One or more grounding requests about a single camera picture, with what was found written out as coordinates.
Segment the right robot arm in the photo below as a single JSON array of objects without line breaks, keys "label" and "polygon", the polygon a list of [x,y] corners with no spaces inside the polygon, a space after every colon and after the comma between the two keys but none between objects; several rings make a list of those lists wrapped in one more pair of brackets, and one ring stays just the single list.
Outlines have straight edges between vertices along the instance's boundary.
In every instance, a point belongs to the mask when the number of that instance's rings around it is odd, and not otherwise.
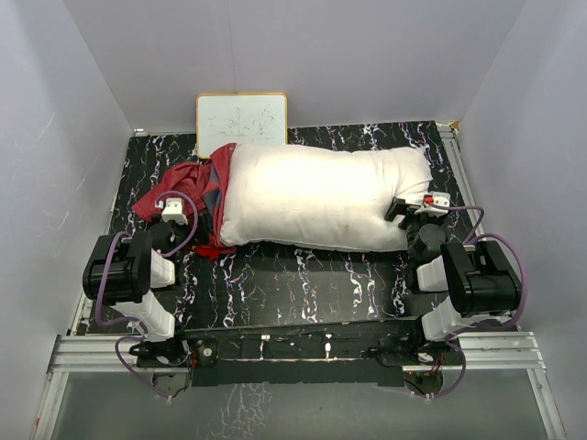
[{"label": "right robot arm", "polygon": [[[478,220],[462,241],[450,241],[445,230],[451,213],[476,211]],[[444,292],[433,311],[417,319],[418,335],[408,345],[410,356],[427,364],[438,357],[441,342],[467,330],[509,330],[517,324],[527,298],[525,270],[514,269],[504,254],[515,251],[502,237],[476,233],[484,210],[477,205],[453,206],[444,192],[419,199],[393,198],[384,219],[401,221],[405,231],[410,287],[416,292]]]}]

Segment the red patterned pillowcase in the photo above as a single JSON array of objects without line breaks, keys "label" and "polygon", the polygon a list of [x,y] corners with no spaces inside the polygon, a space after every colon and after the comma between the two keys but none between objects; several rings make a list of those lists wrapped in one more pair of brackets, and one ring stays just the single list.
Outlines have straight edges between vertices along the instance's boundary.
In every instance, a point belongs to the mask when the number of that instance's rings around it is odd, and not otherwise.
[{"label": "red patterned pillowcase", "polygon": [[171,167],[161,181],[133,205],[133,211],[151,223],[155,217],[162,216],[160,201],[180,198],[188,225],[195,229],[187,242],[189,248],[210,259],[234,253],[236,248],[221,240],[220,230],[227,205],[230,162],[236,149],[235,143],[228,143],[204,163],[186,161]]}]

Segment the white pillow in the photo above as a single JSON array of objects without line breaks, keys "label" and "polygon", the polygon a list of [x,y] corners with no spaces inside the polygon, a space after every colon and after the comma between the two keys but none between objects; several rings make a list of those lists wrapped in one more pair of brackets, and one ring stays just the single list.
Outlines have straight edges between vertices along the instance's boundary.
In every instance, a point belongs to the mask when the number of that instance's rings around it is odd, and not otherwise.
[{"label": "white pillow", "polygon": [[239,144],[219,228],[233,247],[270,241],[304,248],[389,252],[407,247],[393,199],[420,202],[432,181],[420,148],[335,151]]}]

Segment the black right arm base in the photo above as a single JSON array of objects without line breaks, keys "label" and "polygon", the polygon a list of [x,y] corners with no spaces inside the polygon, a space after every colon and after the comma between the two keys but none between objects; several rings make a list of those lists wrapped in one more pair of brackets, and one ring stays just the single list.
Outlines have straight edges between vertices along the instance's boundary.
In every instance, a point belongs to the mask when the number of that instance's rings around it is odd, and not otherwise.
[{"label": "black right arm base", "polygon": [[[376,346],[360,352],[360,357],[374,359],[380,366],[400,369],[405,387],[417,396],[437,396],[447,392],[462,379],[466,358],[457,341],[409,342],[407,338],[382,337]],[[444,370],[455,367],[460,372],[451,384],[445,384]]]}]

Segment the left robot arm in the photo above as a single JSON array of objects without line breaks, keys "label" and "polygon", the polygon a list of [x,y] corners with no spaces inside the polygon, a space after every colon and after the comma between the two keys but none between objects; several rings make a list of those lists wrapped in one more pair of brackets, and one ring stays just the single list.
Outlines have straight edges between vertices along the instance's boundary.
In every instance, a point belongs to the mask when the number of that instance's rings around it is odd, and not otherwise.
[{"label": "left robot arm", "polygon": [[94,302],[101,327],[131,325],[171,366],[189,355],[189,343],[175,335],[176,321],[156,298],[179,281],[174,258],[185,244],[188,226],[156,222],[134,235],[119,232],[97,238],[83,270],[83,292]]}]

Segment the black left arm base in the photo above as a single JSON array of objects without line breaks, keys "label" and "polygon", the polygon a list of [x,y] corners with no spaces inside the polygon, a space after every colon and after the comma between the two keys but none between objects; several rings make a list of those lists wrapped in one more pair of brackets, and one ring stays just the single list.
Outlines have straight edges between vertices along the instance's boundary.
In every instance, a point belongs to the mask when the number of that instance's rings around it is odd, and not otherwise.
[{"label": "black left arm base", "polygon": [[195,384],[198,369],[213,369],[218,359],[218,344],[214,339],[180,339],[162,342],[141,342],[129,349],[141,367],[167,366],[186,368],[189,384]]}]

